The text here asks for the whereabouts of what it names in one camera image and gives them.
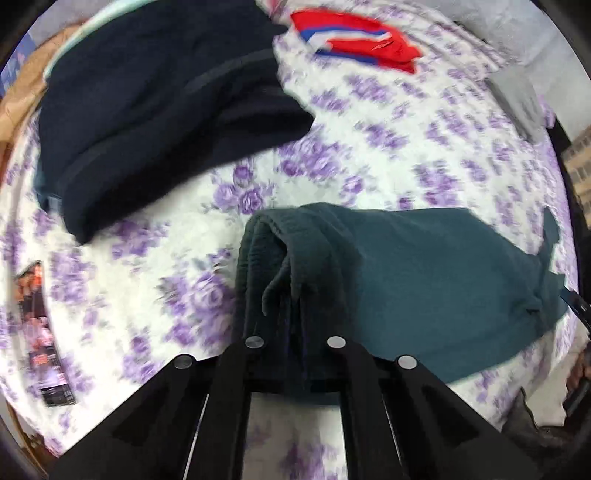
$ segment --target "screw head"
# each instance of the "screw head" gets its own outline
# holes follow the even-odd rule
[[[343,337],[338,336],[330,337],[326,343],[331,348],[343,348],[347,345],[347,341]]]
[[[260,348],[265,344],[265,341],[261,337],[254,335],[254,336],[248,337],[244,341],[244,344],[248,348]]]
[[[403,355],[398,359],[398,365],[405,370],[412,370],[417,366],[417,360],[410,355]]]
[[[174,366],[179,370],[185,370],[193,364],[193,358],[190,355],[179,355],[174,359]]]

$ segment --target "dark navy cloth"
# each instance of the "dark navy cloth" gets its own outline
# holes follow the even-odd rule
[[[190,176],[305,135],[274,25],[243,0],[160,0],[91,33],[41,104],[44,192],[80,243]]]

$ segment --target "dark green towel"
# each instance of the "dark green towel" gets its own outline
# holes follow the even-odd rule
[[[287,294],[300,307],[305,358],[342,335],[458,380],[509,360],[565,313],[564,275],[548,270],[557,241],[548,209],[537,255],[467,209],[265,210],[249,220],[240,248],[235,333],[273,338]]]

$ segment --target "white bedsheet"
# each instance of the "white bedsheet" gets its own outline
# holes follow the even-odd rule
[[[56,453],[179,353],[202,359],[222,351],[242,232],[263,207],[468,207],[531,253],[549,205],[561,227],[553,270],[576,288],[566,195],[549,139],[537,148],[521,141],[482,81],[503,58],[415,4],[329,6],[403,30],[424,53],[417,74],[315,57],[290,30],[275,42],[280,77],[314,112],[311,132],[188,180],[84,247],[38,207],[33,176],[40,146],[30,123],[0,190],[0,385]],[[77,398],[72,406],[44,406],[25,369],[12,281],[34,260],[44,264],[51,324]],[[574,326],[567,314],[555,332],[514,359],[452,388],[500,425],[519,387],[539,382],[566,354]],[[244,478],[334,480],[345,470],[337,407],[253,400]]]

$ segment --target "gray cloth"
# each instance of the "gray cloth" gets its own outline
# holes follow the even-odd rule
[[[521,65],[505,67],[491,73],[485,83],[519,136],[531,144],[541,142],[544,139],[544,113],[525,69]]]

